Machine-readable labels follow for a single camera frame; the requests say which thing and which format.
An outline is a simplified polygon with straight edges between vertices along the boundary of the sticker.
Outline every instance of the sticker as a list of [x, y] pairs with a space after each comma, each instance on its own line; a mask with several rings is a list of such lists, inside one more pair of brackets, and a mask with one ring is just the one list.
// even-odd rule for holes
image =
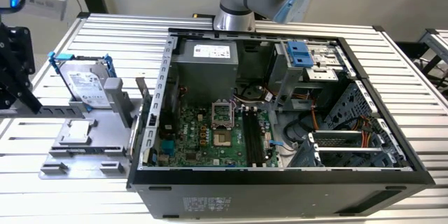
[[265, 99], [268, 102], [270, 102], [272, 97], [273, 97], [272, 93], [268, 92], [266, 95], [265, 95], [265, 97], [264, 97], [264, 99]]
[[196, 45], [193, 57], [202, 58], [230, 58], [229, 46]]
[[66, 74], [81, 101], [93, 108], [109, 108], [109, 101], [97, 75], [78, 71], [69, 71]]
[[232, 197], [184, 197], [186, 212], [228, 211]]

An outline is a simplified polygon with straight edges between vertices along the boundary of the blue tab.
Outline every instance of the blue tab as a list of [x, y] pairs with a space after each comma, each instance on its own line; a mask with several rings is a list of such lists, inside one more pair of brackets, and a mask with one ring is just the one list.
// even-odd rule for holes
[[282, 146], [282, 142], [280, 142], [280, 141], [269, 140], [269, 144], [281, 145]]
[[310, 68], [313, 66], [313, 58], [308, 52], [308, 47], [304, 42], [289, 41], [286, 43], [286, 51], [292, 58], [292, 65], [294, 67]]
[[74, 58], [73, 54], [58, 54], [56, 60], [72, 60]]
[[50, 66], [53, 67], [56, 74], [60, 74], [58, 67], [57, 67], [57, 64], [56, 64], [56, 61], [54, 61], [54, 55], [56, 54], [54, 54], [53, 51], [48, 53], [48, 62], [50, 64]]
[[105, 63], [106, 63], [106, 71], [109, 73], [109, 76], [116, 78], [117, 74], [114, 72], [112, 57], [109, 56], [109, 54], [105, 54], [104, 60], [105, 60]]

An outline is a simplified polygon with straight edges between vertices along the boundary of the green circuit board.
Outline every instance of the green circuit board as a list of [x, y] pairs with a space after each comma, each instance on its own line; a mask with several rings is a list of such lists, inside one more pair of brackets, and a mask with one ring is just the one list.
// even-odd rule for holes
[[[268, 113], [258, 111], [257, 119], [262, 130], [270, 133]], [[174, 140], [174, 153], [162, 165], [169, 167], [209, 166], [209, 167], [248, 167], [246, 149], [244, 142], [242, 114], [234, 110], [232, 130], [212, 129], [212, 107], [182, 107], [178, 118], [178, 134]], [[229, 142], [220, 143], [216, 134], [229, 134]], [[260, 145], [266, 155], [264, 134], [260, 135]], [[265, 160], [266, 167], [277, 167], [276, 152], [272, 149], [272, 157]]]

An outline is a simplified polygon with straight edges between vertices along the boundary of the side panel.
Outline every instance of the side panel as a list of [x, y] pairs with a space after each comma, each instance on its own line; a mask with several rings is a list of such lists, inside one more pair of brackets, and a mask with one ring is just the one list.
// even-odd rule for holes
[[365, 216], [412, 194], [418, 185], [137, 185], [136, 189], [156, 219], [284, 218]]

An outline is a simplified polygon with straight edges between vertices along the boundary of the metal frame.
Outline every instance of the metal frame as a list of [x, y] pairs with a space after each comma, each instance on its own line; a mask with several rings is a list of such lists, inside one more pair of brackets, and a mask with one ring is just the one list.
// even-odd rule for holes
[[[66, 35], [64, 36], [54, 52], [73, 53], [77, 55], [102, 56], [105, 52], [112, 52], [110, 56], [114, 59], [117, 75], [126, 76], [124, 78], [124, 90], [129, 91], [130, 96], [137, 94], [137, 88], [133, 87], [125, 79], [128, 77], [144, 76], [145, 82], [153, 93], [154, 80], [157, 74], [153, 71], [160, 67], [162, 45], [165, 43], [168, 27], [210, 29], [212, 22], [209, 19], [190, 18], [157, 18], [120, 15], [98, 15], [92, 14], [88, 18], [74, 20]], [[416, 88], [426, 89], [425, 83], [416, 75], [416, 71], [409, 68], [409, 65], [392, 68], [384, 71], [372, 62], [377, 61], [401, 61], [404, 62], [404, 54], [401, 54], [380, 35], [368, 26], [344, 26], [325, 24], [302, 24], [292, 23], [289, 25], [278, 25], [270, 22], [257, 22], [257, 31], [264, 33], [294, 34], [294, 35], [320, 35], [320, 36], [340, 36], [346, 40], [360, 64], [364, 65], [365, 72], [369, 77], [369, 82], [377, 90], [385, 107], [400, 126], [400, 129], [410, 142], [414, 151], [429, 173], [436, 180], [437, 188], [428, 189], [418, 193], [414, 197], [392, 205], [386, 210], [381, 210], [368, 217], [350, 218], [317, 218], [317, 222], [340, 221], [344, 223], [358, 221], [380, 221], [389, 223], [393, 221], [418, 222], [424, 223], [434, 221], [433, 218], [442, 220], [448, 219], [445, 208], [445, 186], [448, 185], [448, 170], [444, 168], [448, 162], [448, 117], [445, 106], [440, 104], [438, 98], [432, 90], [425, 91], [425, 94], [418, 92], [402, 93], [400, 88], [416, 86]], [[61, 83], [56, 82], [56, 77], [50, 76], [52, 70], [45, 63], [41, 71], [33, 79], [34, 93], [40, 95], [42, 104], [65, 103], [68, 95], [60, 92]], [[52, 97], [41, 96], [42, 91], [52, 93]], [[430, 107], [420, 109], [412, 108], [413, 105], [422, 104]], [[38, 122], [38, 127], [46, 129], [45, 132], [29, 132], [32, 123]], [[22, 140], [14, 140], [16, 137], [38, 138], [46, 136], [54, 137], [57, 134], [57, 126], [62, 121], [57, 120], [32, 120], [32, 119], [5, 119], [0, 125], [0, 143], [4, 141], [14, 141], [14, 146], [21, 146]], [[248, 219], [221, 220], [225, 223], [236, 223], [249, 221]], [[265, 219], [252, 219], [250, 221], [264, 223]], [[309, 222], [309, 219], [289, 218], [269, 219], [268, 222]]]

